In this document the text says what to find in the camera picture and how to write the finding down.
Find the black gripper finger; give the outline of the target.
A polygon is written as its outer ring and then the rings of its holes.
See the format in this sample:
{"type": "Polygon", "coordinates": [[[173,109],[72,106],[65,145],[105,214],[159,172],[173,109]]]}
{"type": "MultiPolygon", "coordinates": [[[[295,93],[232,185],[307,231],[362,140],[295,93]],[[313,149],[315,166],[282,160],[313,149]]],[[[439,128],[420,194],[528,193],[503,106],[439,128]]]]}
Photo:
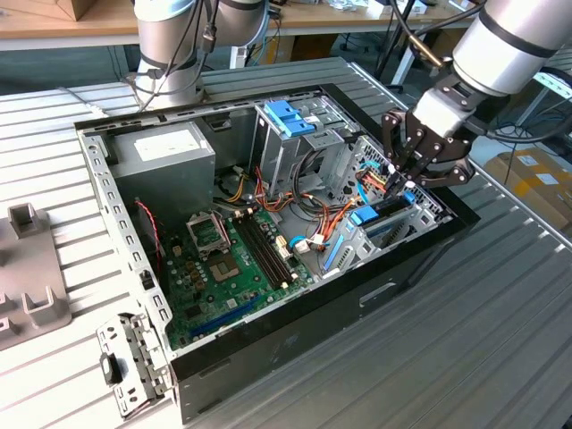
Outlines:
{"type": "Polygon", "coordinates": [[[407,172],[417,163],[414,152],[425,137],[425,126],[410,112],[392,109],[382,115],[385,157],[397,170],[407,172]]]}
{"type": "Polygon", "coordinates": [[[466,184],[473,177],[467,155],[456,161],[429,164],[425,169],[410,169],[403,175],[424,189],[466,184]]]}

